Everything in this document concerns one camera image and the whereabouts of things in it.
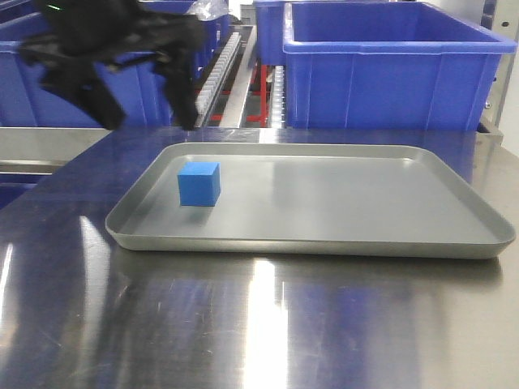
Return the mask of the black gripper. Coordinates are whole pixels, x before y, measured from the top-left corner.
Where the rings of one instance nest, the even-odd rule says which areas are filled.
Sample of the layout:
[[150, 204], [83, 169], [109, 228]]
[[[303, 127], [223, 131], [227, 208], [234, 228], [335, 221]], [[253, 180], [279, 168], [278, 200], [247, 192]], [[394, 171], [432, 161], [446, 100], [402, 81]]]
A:
[[177, 123], [195, 129], [199, 113], [191, 61], [205, 41], [195, 15], [149, 11], [139, 1], [36, 1], [34, 6], [49, 29], [24, 38], [18, 52], [29, 64], [57, 66], [40, 78], [43, 90], [103, 128], [117, 130], [126, 114], [92, 64], [116, 72], [148, 62], [165, 80], [163, 95]]

